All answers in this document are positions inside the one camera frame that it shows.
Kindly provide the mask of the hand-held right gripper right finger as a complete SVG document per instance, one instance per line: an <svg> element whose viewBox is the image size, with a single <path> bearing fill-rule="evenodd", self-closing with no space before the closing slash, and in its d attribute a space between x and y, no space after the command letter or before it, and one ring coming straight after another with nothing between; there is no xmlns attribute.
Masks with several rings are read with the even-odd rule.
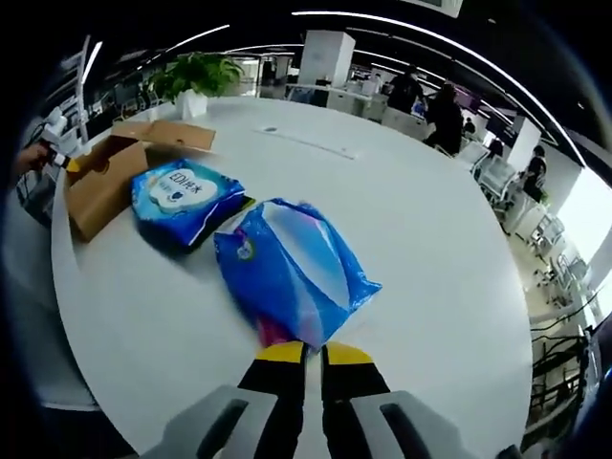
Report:
<svg viewBox="0 0 612 459"><path fill-rule="evenodd" d="M449 420L391 390L372 358L339 342L321 350L322 427L333 458L460 458Z"/></svg>

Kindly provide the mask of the person's left hand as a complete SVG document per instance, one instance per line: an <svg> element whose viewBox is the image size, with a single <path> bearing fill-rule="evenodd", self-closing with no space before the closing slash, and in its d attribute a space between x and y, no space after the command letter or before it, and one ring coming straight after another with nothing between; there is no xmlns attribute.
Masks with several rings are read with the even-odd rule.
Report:
<svg viewBox="0 0 612 459"><path fill-rule="evenodd" d="M21 150L13 162L13 174L19 178L31 170L42 167L49 158L49 148L41 143L33 143Z"/></svg>

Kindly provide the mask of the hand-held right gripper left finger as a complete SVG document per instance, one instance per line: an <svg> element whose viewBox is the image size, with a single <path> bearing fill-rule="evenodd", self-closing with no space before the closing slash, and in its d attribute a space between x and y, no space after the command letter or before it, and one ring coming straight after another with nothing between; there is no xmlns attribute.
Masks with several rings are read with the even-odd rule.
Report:
<svg viewBox="0 0 612 459"><path fill-rule="evenodd" d="M237 385L221 385L164 429L144 458L292 458L303 426L307 346L261 350Z"/></svg>

